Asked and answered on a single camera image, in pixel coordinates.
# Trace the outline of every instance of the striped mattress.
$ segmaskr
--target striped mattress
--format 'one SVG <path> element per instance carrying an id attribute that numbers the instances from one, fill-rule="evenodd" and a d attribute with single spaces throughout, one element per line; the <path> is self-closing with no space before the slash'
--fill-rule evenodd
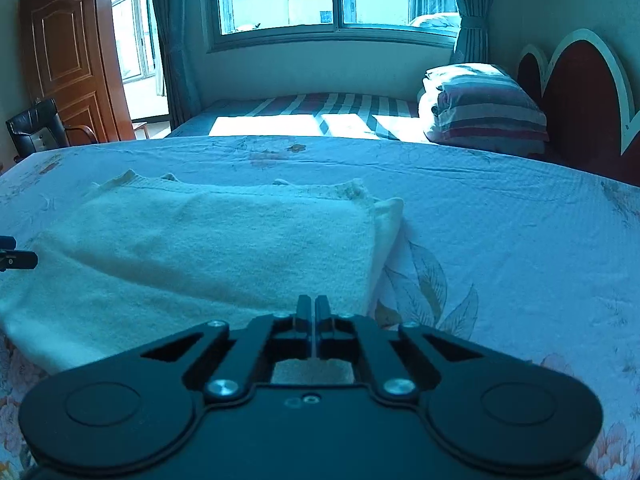
<path id="1" fill-rule="evenodd" d="M 417 103 L 348 93 L 217 101 L 169 137 L 246 135 L 429 142 L 420 126 Z"/>

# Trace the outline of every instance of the flower pattern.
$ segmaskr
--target flower pattern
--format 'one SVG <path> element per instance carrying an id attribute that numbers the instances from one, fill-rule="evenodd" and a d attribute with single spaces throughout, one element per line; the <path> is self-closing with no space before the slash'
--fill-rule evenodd
<path id="1" fill-rule="evenodd" d="M 577 378 L 571 366 L 559 354 L 549 354 L 541 366 Z M 622 422 L 609 431 L 600 431 L 586 465 L 604 480 L 636 480 L 640 474 L 640 446 L 633 433 L 628 435 Z"/>
<path id="2" fill-rule="evenodd" d="M 0 408 L 0 442 L 4 443 L 4 448 L 13 456 L 20 455 L 24 444 L 18 426 L 18 407 L 19 403 L 9 398 Z"/>
<path id="3" fill-rule="evenodd" d="M 6 338 L 0 336 L 0 395 L 7 396 L 11 393 L 11 382 L 9 380 L 9 366 L 11 364 L 11 353 L 9 351 Z"/>
<path id="4" fill-rule="evenodd" d="M 9 382 L 13 387 L 12 398 L 22 402 L 26 393 L 38 384 L 42 375 L 41 369 L 27 361 L 22 352 L 15 349 L 9 365 Z"/>

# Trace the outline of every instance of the window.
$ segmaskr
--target window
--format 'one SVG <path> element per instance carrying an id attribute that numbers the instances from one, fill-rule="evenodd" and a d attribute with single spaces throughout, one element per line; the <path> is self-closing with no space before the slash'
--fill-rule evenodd
<path id="1" fill-rule="evenodd" d="M 111 1 L 122 80 L 155 75 L 159 46 L 151 0 Z"/>
<path id="2" fill-rule="evenodd" d="M 224 49 L 324 38 L 453 44 L 455 0 L 429 0 L 412 16 L 411 0 L 212 0 L 209 39 Z"/>

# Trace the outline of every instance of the red headboard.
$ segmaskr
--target red headboard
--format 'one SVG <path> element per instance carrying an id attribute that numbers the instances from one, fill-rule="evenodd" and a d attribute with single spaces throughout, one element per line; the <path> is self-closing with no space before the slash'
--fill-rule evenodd
<path id="1" fill-rule="evenodd" d="M 569 35 L 551 62 L 525 47 L 518 82 L 546 114 L 566 165 L 640 186 L 640 114 L 620 61 L 594 32 Z"/>

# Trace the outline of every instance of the black leather chair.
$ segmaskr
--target black leather chair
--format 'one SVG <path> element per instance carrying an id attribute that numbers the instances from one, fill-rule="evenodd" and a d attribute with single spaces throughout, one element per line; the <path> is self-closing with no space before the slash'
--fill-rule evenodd
<path id="1" fill-rule="evenodd" d="M 6 122 L 14 141 L 18 157 L 16 162 L 36 152 L 68 148 L 71 144 L 67 132 L 79 130 L 89 143 L 98 144 L 98 139 L 88 126 L 66 126 L 62 124 L 56 102 L 46 99 Z"/>

